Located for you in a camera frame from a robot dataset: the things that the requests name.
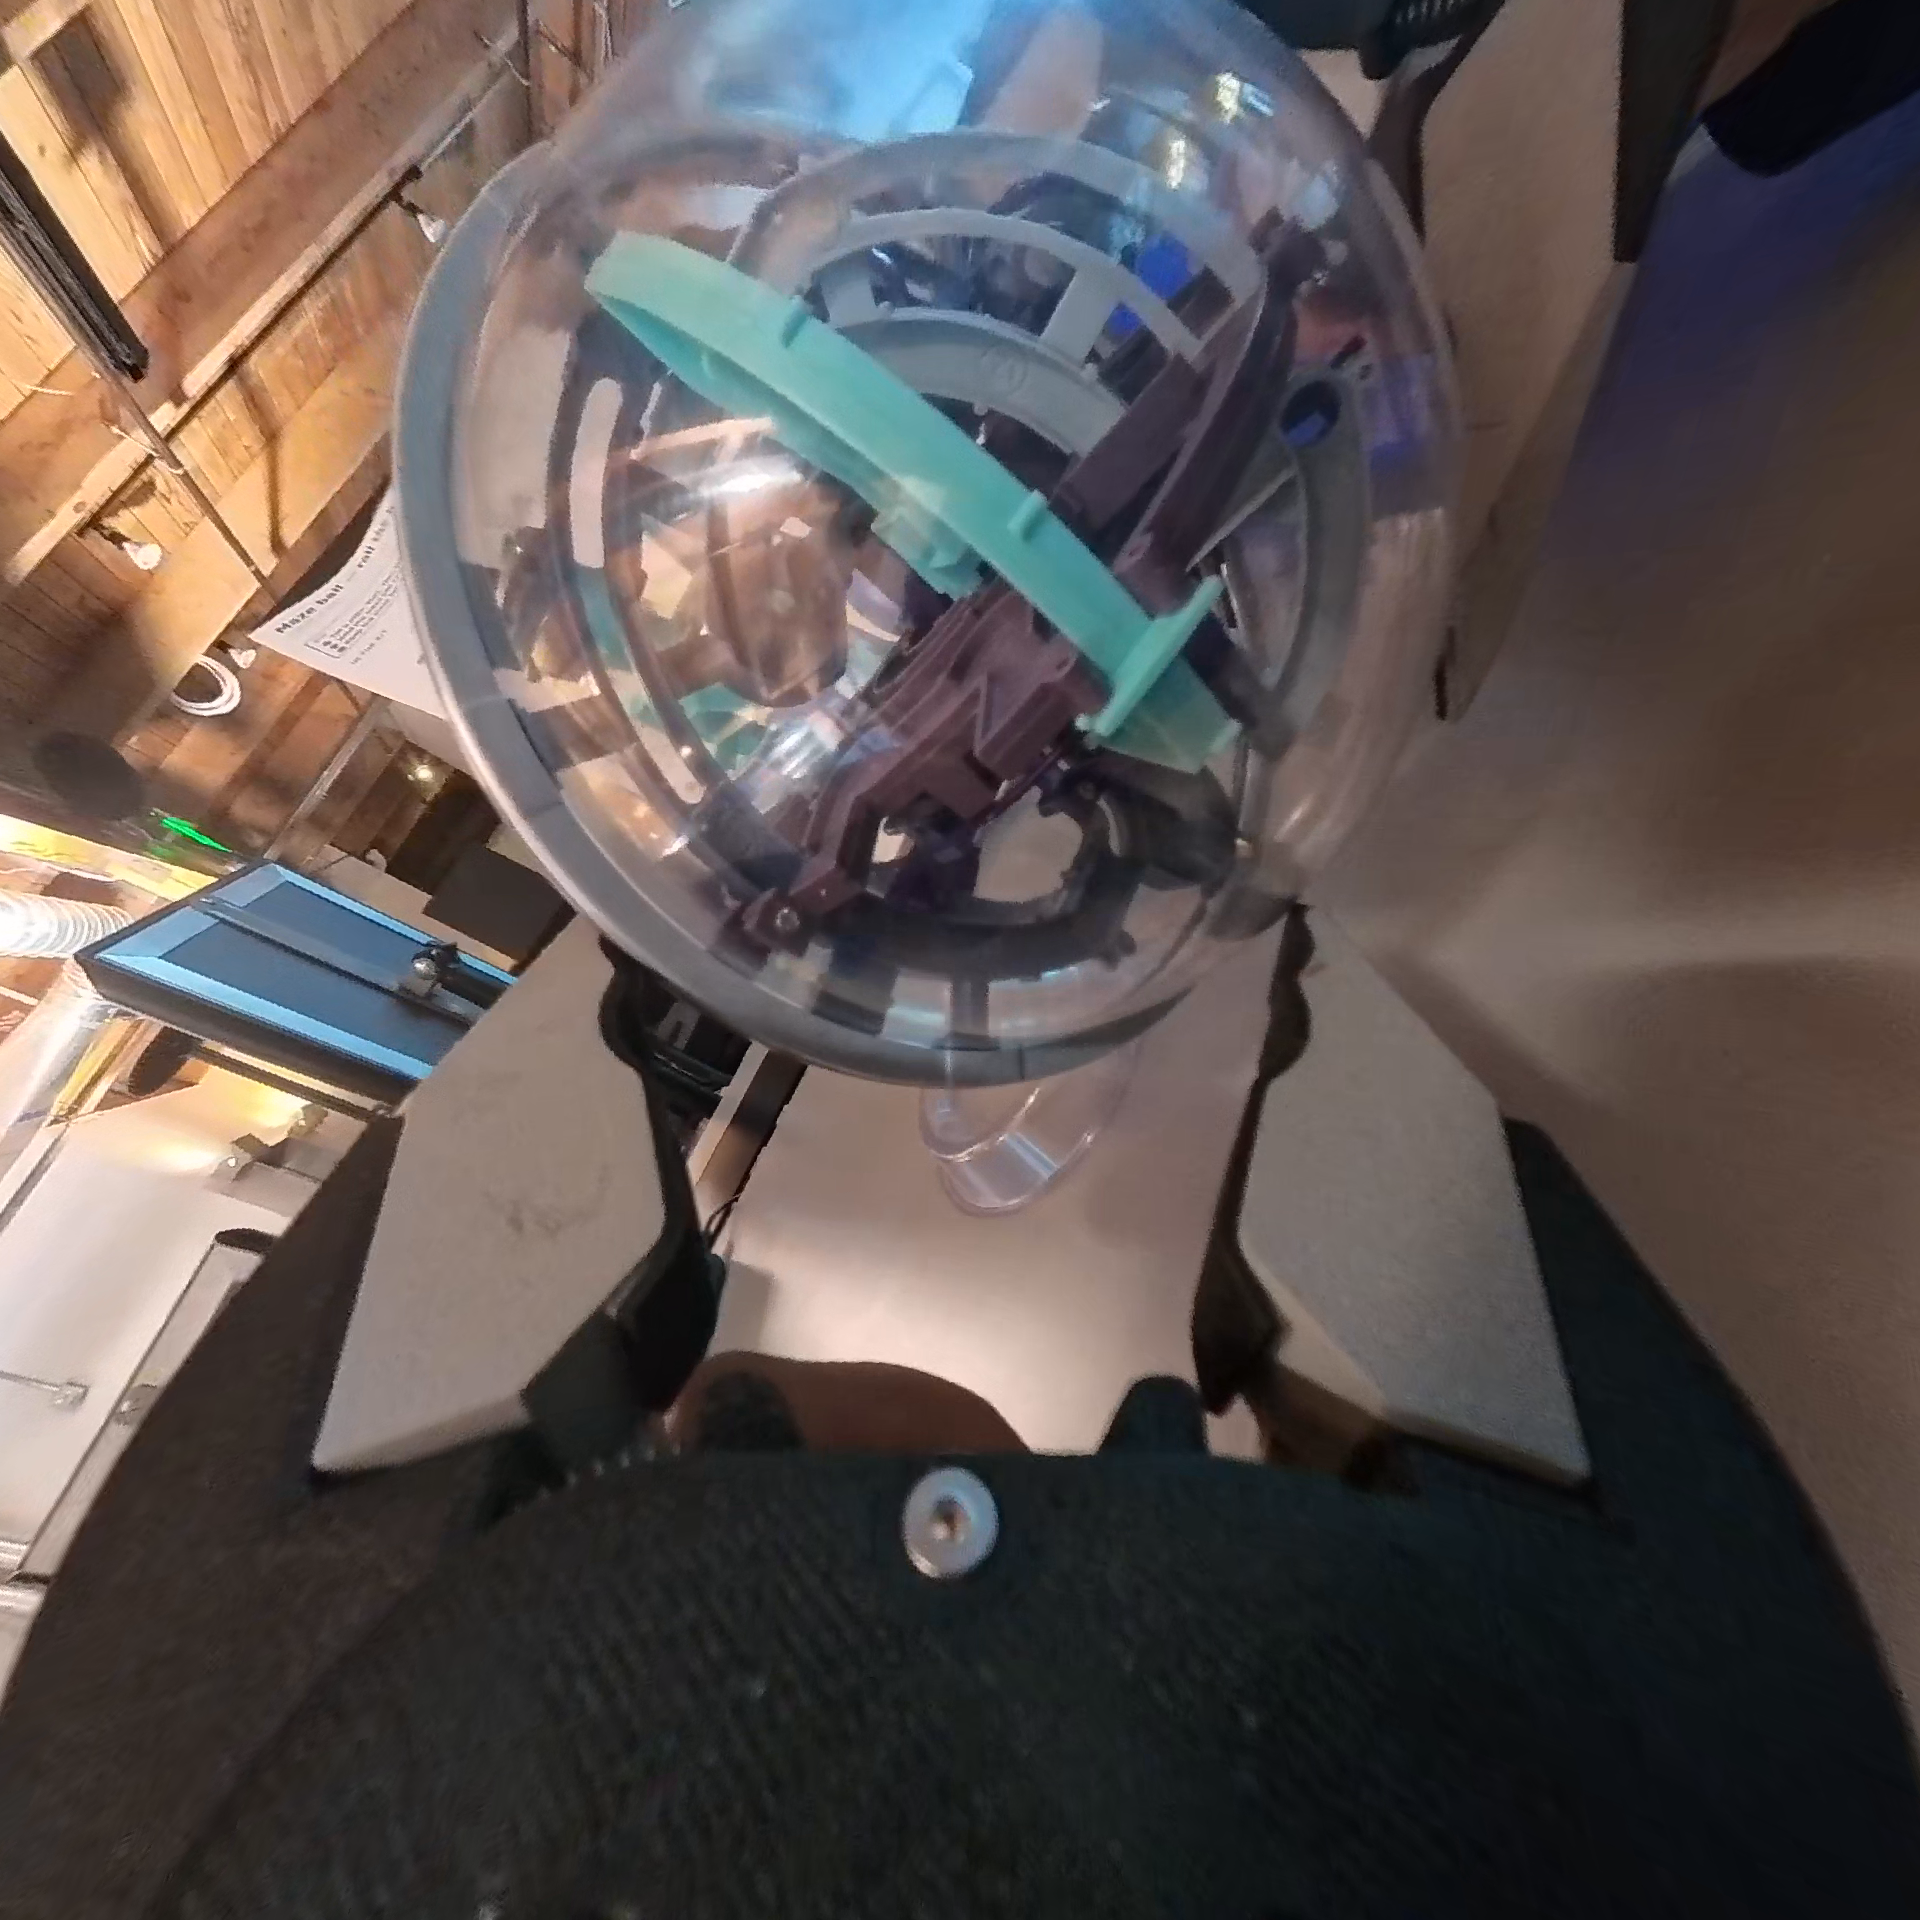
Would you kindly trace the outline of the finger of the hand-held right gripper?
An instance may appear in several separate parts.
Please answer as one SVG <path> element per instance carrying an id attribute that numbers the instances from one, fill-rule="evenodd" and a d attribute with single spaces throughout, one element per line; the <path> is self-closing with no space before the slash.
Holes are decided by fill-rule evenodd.
<path id="1" fill-rule="evenodd" d="M 1384 82 L 1373 152 L 1423 240 L 1462 398 L 1438 710 L 1462 718 L 1539 571 L 1622 318 L 1619 27 L 1486 27 Z"/>

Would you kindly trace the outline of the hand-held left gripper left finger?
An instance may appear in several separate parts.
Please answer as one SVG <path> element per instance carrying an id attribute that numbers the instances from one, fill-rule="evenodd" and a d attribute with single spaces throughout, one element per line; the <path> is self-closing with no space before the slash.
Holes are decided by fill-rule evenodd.
<path id="1" fill-rule="evenodd" d="M 721 1269 L 629 1022 L 640 985 L 573 921 L 407 1097 L 315 1471 L 522 1435 L 583 1466 L 706 1358 Z"/>

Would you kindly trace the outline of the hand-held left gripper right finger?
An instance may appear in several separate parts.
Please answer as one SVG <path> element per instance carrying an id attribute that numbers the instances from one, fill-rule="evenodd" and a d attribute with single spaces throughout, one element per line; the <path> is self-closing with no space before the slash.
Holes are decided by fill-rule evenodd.
<path id="1" fill-rule="evenodd" d="M 1429 1443 L 1592 1471 L 1503 1116 L 1329 918 L 1294 905 L 1192 1305 L 1202 1403 L 1356 1471 Z"/>

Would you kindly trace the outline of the clear plastic maze ball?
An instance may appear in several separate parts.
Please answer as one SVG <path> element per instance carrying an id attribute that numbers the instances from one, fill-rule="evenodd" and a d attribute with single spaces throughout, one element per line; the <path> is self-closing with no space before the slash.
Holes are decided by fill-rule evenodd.
<path id="1" fill-rule="evenodd" d="M 738 1035 L 1136 1042 L 1392 775 L 1454 590 L 1417 240 L 1252 3 L 676 3 L 411 321 L 411 603 L 492 804 Z"/>

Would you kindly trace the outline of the white instruction sheet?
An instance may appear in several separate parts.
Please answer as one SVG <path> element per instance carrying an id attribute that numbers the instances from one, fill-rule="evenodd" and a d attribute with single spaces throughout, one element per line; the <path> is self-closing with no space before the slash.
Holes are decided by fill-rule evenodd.
<path id="1" fill-rule="evenodd" d="M 379 500 L 346 562 L 322 590 L 254 627 L 253 642 L 384 704 L 422 716 L 445 713 L 405 579 L 390 492 Z"/>

